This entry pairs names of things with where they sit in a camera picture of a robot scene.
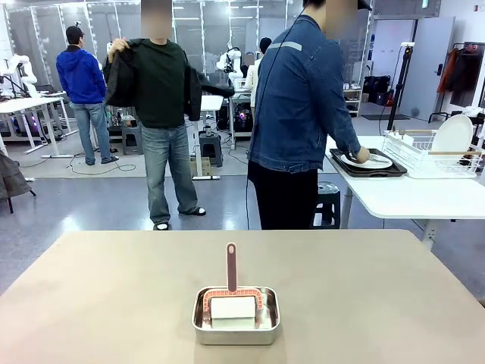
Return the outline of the green sweater man's right hand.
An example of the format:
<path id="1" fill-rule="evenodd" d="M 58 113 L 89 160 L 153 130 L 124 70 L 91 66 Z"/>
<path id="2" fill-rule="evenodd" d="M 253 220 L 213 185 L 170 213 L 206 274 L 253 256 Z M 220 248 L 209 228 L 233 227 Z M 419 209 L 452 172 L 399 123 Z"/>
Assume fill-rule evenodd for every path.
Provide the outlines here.
<path id="1" fill-rule="evenodd" d="M 116 52 L 123 52 L 130 47 L 128 41 L 125 38 L 116 38 L 108 50 L 108 62 L 112 63 Z"/>

